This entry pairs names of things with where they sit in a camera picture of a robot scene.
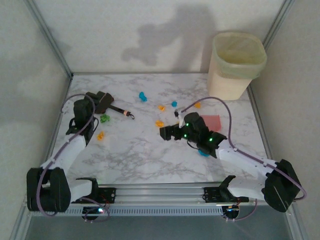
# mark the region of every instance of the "orange toy piece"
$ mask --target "orange toy piece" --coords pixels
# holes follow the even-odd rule
[[[200,109],[200,108],[201,108],[201,102],[197,102],[194,106],[195,106],[197,109]]]
[[[155,121],[155,125],[156,125],[157,127],[162,128],[165,124],[164,124],[164,122],[163,122],[163,121],[159,121],[159,120],[157,120],[157,121]]]
[[[98,139],[98,141],[102,141],[105,137],[105,133],[104,131],[101,131],[97,136],[96,139]]]
[[[159,105],[158,106],[158,109],[160,109],[162,112],[166,109],[166,107],[165,106],[163,106],[163,105]]]

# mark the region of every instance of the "white wall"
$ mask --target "white wall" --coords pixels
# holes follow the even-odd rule
[[[308,192],[298,202],[311,240],[320,239],[320,1],[295,1],[252,82],[270,148],[290,161]]]
[[[264,39],[284,0],[35,0],[73,72],[208,72],[212,37]]]
[[[0,239],[7,240],[68,80],[22,0],[1,1],[0,23]]]

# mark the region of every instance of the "marble tabletop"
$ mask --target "marble tabletop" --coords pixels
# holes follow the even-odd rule
[[[177,101],[178,107],[186,107],[206,97],[206,80],[207,74],[202,73],[74,76],[69,96],[108,92],[114,97],[113,105],[131,111],[135,120],[107,109],[110,121],[98,125],[90,143],[72,164],[67,178],[94,177],[99,184],[220,182],[228,175],[252,178],[230,163],[201,156],[184,140],[164,141],[160,137],[155,122],[176,124],[172,101]],[[139,99],[140,92],[144,92],[147,102]],[[64,106],[55,148],[63,143],[69,121],[74,117],[73,102],[80,98],[75,97]],[[240,99],[227,101],[227,104],[232,114],[233,142],[239,148],[265,157],[248,94],[245,92]],[[160,111],[158,105],[165,106],[165,111]],[[228,133],[228,113],[221,103],[205,100],[201,108],[192,107],[188,112],[220,115],[220,132]],[[98,141],[97,134],[101,131],[105,137]]]

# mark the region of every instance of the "metal frame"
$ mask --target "metal frame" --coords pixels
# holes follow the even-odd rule
[[[277,31],[279,30],[281,24],[286,18],[291,6],[293,5],[295,0],[285,0],[279,10],[265,40],[263,41],[263,45],[267,50],[274,39]],[[54,41],[43,17],[41,16],[39,9],[33,0],[24,0],[28,9],[30,10],[32,16],[35,21],[38,23],[45,39],[48,41],[48,44],[52,48],[54,54],[58,58],[60,64],[63,66],[67,76],[70,80],[72,80],[73,73],[71,72],[67,62],[65,61],[62,53],[60,52],[56,42]],[[248,87],[248,95],[252,105],[253,112],[255,114],[255,118],[258,124],[258,128],[260,131],[260,135],[262,137],[262,141],[264,144],[264,148],[268,158],[272,159],[272,153],[270,151],[270,146],[268,140],[266,138],[266,133],[263,128],[261,116],[258,111],[257,103],[255,101],[255,96],[252,90],[252,87]],[[55,126],[52,141],[50,143],[47,156],[52,154],[59,126],[61,123],[62,116],[61,114],[58,117],[57,124]],[[111,185],[101,185],[102,187],[113,187],[117,188],[117,197],[116,202],[112,205],[114,208],[118,208],[121,210],[135,211],[139,207],[153,209],[153,210],[163,210],[168,208],[175,207],[175,209],[180,206],[182,209],[198,209],[202,211],[205,208],[210,207],[219,207],[223,205],[231,205],[232,203],[205,203],[202,199],[203,188],[204,187],[217,187],[220,185],[219,182],[203,182],[203,183],[168,183],[168,184],[111,184]],[[253,202],[245,203],[246,205],[253,205]],[[259,202],[259,205],[266,205],[264,201]],[[10,240],[21,240],[24,239],[27,235],[27,231],[29,228],[29,224],[31,221],[31,217],[39,216],[38,212],[29,212],[27,209],[26,200],[24,200],[21,210],[19,212],[18,218],[12,230]],[[94,204],[71,204],[69,207],[69,211],[65,213],[59,214],[59,216],[81,216],[80,209],[84,206],[94,206]],[[124,216],[128,216],[127,211],[122,211]],[[297,211],[296,204],[292,204],[292,206],[288,209],[286,213],[286,217],[288,220],[288,225],[291,229],[292,237],[295,240],[304,239],[307,240],[308,236],[303,227],[301,217],[299,212]]]

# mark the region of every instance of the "green toy piece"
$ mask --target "green toy piece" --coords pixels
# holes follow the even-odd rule
[[[100,116],[100,123],[105,123],[106,121],[110,121],[110,116],[109,115],[106,115],[106,114],[102,114],[101,116]]]

